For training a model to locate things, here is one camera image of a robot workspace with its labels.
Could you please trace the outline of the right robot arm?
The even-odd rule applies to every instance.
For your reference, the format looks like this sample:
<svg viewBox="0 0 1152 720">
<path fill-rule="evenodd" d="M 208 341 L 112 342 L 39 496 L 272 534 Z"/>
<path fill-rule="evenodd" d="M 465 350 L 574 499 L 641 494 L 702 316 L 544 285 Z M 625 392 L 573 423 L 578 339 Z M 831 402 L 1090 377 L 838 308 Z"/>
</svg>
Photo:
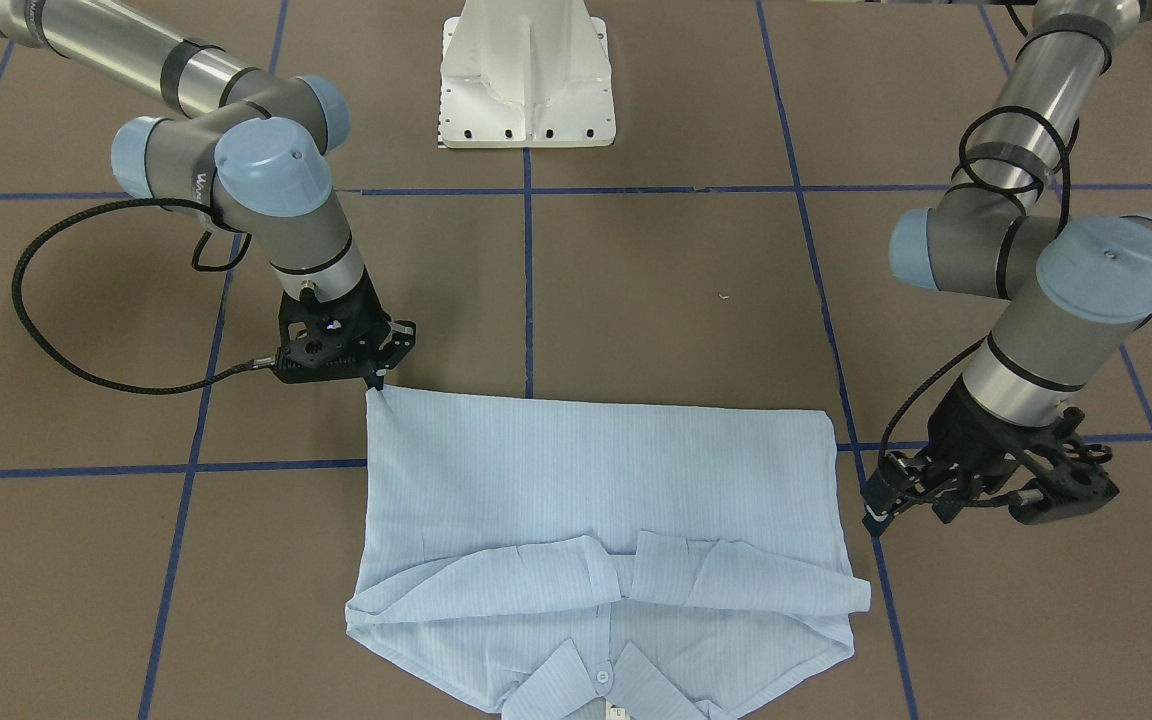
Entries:
<svg viewBox="0 0 1152 720">
<path fill-rule="evenodd" d="M 351 118 L 332 82 L 280 78 L 119 1 L 0 1 L 0 38 L 77 61 L 172 109 L 172 118 L 128 120 L 111 142 L 111 173 L 126 200 L 52 225 L 20 255 L 12 302 L 41 351 L 83 381 L 138 392 L 77 366 L 47 341 L 28 314 L 24 281 L 37 251 L 73 225 L 123 209 L 164 209 L 260 247 L 282 304 L 273 355 L 157 395 L 255 370 L 287 384 L 384 386 L 415 346 L 416 327 L 385 313 L 335 194 L 326 156 L 347 141 Z"/>
</svg>

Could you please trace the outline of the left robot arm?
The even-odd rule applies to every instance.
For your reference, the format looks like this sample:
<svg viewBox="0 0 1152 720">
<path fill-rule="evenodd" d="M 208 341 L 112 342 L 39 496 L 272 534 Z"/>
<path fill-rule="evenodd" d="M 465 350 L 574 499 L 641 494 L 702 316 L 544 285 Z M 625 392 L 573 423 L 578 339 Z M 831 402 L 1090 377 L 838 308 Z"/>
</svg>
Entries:
<svg viewBox="0 0 1152 720">
<path fill-rule="evenodd" d="M 1152 214 L 1073 217 L 1071 154 L 1098 78 L 1152 1 L 1038 1 L 995 105 L 957 143 L 952 184 L 890 234 L 890 272 L 931 291 L 1005 300 L 993 328 L 937 370 L 954 382 L 914 455 L 882 435 L 861 488 L 867 532 L 932 507 L 1006 509 L 1026 525 L 1117 497 L 1111 447 L 1079 437 L 1074 404 L 1152 319 Z"/>
</svg>

